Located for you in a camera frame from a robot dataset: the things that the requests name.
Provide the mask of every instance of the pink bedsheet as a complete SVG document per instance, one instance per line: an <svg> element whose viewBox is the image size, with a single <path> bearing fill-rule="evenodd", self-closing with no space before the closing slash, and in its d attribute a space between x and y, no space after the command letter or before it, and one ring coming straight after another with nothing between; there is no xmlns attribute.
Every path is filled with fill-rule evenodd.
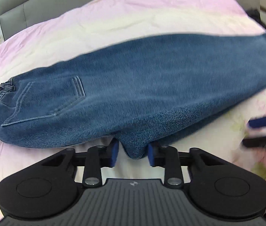
<svg viewBox="0 0 266 226"><path fill-rule="evenodd" d="M169 15L173 16L174 21L167 20ZM4 42L0 46L0 82L8 80L9 77L19 72L38 66L48 66L88 50L96 50L98 47L136 36L195 31L219 35L264 33L260 26L247 18L245 12L234 0L94 0L59 18L27 28ZM59 46L65 42L61 37L66 32L65 35L69 37L67 43L69 43L70 49L62 52ZM90 41L78 40L77 37L80 35L84 35ZM248 115L256 114L259 113L249 111L243 116L243 119L251 117ZM232 120L226 119L225 124L224 121L220 122L218 119L174 146L180 151L187 151L194 143L199 143L200 148L226 160L231 160L231 151L238 147L242 138L241 131L228 134L220 130L227 126L230 127L231 123L235 122L236 114L232 114L232 117ZM223 132L226 137L218 135L218 132ZM227 147L224 147L222 138L227 139L228 135L232 136L232 143L228 143ZM207 138L213 141L208 144L206 143ZM108 140L104 138L75 146L75 149L77 152L83 152L92 145L106 144L107 142ZM21 148L0 141L0 181L58 151L60 149ZM146 159L130 160L123 151L119 153L115 169L103 169L102 172L104 179L107 177L163 178L162 169L150 168ZM82 170L78 171L78 177L78 181L80 181Z"/></svg>

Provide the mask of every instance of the blue denim jeans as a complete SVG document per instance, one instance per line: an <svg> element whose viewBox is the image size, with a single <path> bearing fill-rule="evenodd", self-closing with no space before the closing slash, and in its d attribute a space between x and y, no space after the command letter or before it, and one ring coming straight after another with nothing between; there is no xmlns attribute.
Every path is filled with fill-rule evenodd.
<svg viewBox="0 0 266 226"><path fill-rule="evenodd" d="M127 41L2 83L0 140L50 148L109 135L140 158L264 87L266 34Z"/></svg>

